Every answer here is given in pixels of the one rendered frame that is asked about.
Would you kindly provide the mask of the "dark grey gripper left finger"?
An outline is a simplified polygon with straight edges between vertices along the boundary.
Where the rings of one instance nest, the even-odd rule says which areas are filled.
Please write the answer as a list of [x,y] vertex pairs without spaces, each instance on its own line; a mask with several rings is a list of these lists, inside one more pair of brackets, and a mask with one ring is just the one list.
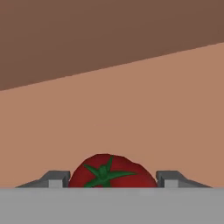
[[30,188],[63,188],[68,187],[70,171],[48,171],[40,179],[22,184],[21,187]]

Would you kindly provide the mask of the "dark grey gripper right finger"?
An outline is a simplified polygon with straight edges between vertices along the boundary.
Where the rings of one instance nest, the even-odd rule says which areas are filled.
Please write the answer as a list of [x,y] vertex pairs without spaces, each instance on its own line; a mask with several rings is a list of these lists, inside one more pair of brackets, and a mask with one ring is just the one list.
[[186,178],[179,171],[156,171],[157,186],[163,188],[206,187],[206,185]]

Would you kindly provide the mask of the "red tomato with green stem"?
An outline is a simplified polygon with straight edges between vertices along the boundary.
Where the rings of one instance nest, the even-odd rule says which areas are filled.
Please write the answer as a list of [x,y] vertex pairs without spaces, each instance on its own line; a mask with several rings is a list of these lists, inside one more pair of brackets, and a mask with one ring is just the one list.
[[69,187],[157,187],[156,180],[140,164],[126,157],[95,154],[73,172]]

